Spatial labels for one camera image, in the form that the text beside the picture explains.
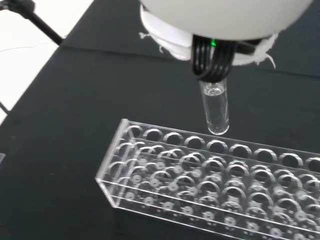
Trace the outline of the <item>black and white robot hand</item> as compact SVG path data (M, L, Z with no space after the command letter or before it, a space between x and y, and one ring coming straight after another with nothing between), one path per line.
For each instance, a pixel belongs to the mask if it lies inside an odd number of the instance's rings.
M279 34L310 0L142 0L140 21L160 47L190 61L201 82L218 83L233 66L269 57Z

